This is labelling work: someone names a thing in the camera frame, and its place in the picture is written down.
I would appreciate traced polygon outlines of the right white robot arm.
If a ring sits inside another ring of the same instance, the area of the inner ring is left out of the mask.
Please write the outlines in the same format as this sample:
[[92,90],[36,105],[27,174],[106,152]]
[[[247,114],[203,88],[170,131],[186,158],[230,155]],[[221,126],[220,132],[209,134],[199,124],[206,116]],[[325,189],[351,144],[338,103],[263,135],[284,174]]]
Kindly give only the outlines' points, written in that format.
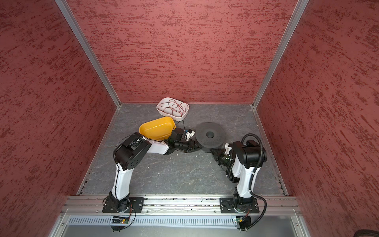
[[221,212],[259,213],[257,198],[252,193],[258,172],[267,161],[263,146],[254,140],[236,141],[210,151],[218,165],[226,169],[226,177],[237,184],[233,197],[220,198]]

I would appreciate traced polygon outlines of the yellow plastic tray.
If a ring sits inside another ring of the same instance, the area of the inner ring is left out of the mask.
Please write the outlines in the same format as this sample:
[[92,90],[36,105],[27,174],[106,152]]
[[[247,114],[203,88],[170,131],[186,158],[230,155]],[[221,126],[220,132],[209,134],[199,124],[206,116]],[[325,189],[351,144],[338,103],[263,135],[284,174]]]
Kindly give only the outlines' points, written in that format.
[[159,141],[169,138],[175,128],[175,122],[171,117],[162,117],[142,124],[139,133],[148,139]]

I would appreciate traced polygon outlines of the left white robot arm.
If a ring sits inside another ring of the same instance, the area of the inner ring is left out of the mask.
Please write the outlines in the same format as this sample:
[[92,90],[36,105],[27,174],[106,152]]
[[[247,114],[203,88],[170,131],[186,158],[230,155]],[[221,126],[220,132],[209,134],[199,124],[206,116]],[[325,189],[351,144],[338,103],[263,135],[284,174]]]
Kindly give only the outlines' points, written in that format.
[[174,137],[154,140],[140,133],[133,133],[121,140],[114,148],[113,160],[116,165],[114,185],[103,200],[103,213],[132,212],[137,207],[130,198],[130,183],[134,169],[146,154],[168,156],[178,150],[192,153],[202,149],[195,140]]

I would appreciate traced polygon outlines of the dark grey cable spool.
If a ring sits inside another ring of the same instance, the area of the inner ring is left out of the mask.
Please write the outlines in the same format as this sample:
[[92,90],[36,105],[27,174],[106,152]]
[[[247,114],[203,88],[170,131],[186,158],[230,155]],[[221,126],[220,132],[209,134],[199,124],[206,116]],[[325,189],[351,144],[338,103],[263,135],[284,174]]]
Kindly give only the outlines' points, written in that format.
[[217,123],[204,122],[195,129],[196,141],[204,151],[222,148],[226,141],[225,130]]

